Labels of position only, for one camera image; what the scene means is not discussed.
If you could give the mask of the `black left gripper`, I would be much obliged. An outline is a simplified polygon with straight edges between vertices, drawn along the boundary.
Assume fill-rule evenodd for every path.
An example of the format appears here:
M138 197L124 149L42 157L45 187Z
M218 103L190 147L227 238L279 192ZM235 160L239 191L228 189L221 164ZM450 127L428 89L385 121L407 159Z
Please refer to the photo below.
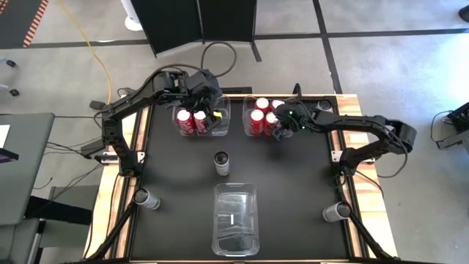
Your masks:
M188 96L183 98L182 106L189 110L206 110L206 127L215 126L215 108L218 99L223 95L217 78L208 70L199 71L186 79Z

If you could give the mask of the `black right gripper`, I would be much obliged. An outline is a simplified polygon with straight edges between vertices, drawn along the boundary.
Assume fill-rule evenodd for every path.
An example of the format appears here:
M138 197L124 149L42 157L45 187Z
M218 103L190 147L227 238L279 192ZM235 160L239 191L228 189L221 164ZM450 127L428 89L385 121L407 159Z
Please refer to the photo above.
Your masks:
M318 109L307 107L304 103L284 103L275 110L278 125L273 129L273 137L283 140L291 137L293 132L306 130L318 132L315 121Z

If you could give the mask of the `clear plastic bin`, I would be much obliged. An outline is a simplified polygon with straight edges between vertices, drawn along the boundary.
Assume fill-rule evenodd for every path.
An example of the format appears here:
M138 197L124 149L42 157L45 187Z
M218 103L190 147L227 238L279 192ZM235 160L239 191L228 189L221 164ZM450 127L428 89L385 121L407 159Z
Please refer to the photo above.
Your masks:
M191 136L191 137L197 137L197 136L225 136L228 134L229 130L229 123L230 123L230 118L231 118L231 103L230 99L223 95L221 98L218 99L218 102L215 105L213 114L215 115L215 118L218 120L215 126L212 129L208 129L208 133L206 134L199 134L197 132L196 126L195 126L195 131L191 135L184 135L180 132L180 129L177 125L177 112L179 110L182 110L184 108L178 107L178 106L173 106L172 107L172 122L173 125L176 129L177 132L179 132L182 136Z
M247 95L243 99L243 124L245 126L245 133L247 136L267 136L263 132L260 135L252 135L250 132L250 113L255 110L255 101L257 98L267 98L270 102L271 100L283 100L284 102L287 102L290 99L295 99L293 96L289 97L279 97L279 96L267 96L267 95Z
M254 256L260 250L256 187L221 183L214 188L212 251L224 257Z

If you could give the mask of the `black partition panel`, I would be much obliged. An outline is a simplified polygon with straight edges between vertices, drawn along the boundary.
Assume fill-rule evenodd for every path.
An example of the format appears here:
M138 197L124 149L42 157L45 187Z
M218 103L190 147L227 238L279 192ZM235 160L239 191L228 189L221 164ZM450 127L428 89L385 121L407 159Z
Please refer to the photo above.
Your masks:
M154 55L202 39L196 0L131 0Z
M255 60L262 58L255 43L257 0L196 0L202 39L249 43Z

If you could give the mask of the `black floor equipment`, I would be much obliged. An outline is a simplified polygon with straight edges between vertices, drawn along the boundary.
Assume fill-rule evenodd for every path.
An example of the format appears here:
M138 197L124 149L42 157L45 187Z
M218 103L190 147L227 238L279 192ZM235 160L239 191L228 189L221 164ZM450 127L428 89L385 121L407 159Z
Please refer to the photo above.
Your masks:
M444 150L454 145L462 145L469 155L469 102L450 111L446 119L450 121L456 133L437 141L437 147Z

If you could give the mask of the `grey floor cabinet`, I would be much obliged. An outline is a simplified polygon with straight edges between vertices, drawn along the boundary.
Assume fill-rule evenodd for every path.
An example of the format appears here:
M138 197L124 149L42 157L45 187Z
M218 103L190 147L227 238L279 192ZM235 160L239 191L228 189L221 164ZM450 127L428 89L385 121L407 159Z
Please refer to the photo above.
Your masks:
M74 186L64 191L56 202L91 210L94 208L99 186ZM89 226L63 221L41 220L36 237L33 264L40 264L45 248L82 247L87 239Z

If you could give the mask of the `grey desk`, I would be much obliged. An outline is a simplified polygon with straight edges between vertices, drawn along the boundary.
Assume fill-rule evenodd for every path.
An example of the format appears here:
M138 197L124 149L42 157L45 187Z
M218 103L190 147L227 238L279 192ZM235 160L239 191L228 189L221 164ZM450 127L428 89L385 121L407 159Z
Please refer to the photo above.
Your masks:
M10 127L4 148L19 154L17 161L0 164L0 226L23 219L54 118L52 113L0 115L0 125Z

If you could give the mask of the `dark flat device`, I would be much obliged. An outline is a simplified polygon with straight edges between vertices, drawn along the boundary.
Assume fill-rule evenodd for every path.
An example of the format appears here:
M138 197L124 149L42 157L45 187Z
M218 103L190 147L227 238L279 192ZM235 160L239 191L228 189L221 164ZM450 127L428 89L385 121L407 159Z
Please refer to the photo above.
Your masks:
M11 161L17 161L19 154L0 148L0 164Z

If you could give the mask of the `hazard-striped floor mat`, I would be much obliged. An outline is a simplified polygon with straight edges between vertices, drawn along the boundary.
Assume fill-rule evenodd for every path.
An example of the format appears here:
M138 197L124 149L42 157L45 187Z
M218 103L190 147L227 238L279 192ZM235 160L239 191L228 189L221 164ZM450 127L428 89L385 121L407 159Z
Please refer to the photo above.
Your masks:
M0 49L27 48L50 0L0 0Z

